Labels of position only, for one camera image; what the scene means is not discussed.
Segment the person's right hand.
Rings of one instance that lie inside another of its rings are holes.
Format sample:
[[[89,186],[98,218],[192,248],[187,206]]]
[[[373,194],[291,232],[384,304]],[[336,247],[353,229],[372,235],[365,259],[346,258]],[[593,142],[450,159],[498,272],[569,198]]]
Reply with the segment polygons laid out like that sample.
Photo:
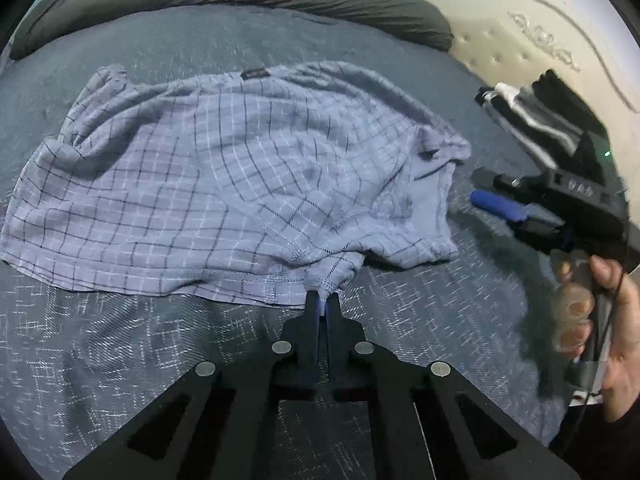
[[[594,280],[612,292],[615,299],[602,396],[604,419],[616,422],[639,396],[639,289],[617,261],[592,256],[589,264]],[[594,299],[589,290],[575,283],[567,261],[555,266],[555,275],[560,286],[552,302],[558,318],[553,344],[557,352],[574,360],[586,350],[592,332],[588,315],[594,308]]]

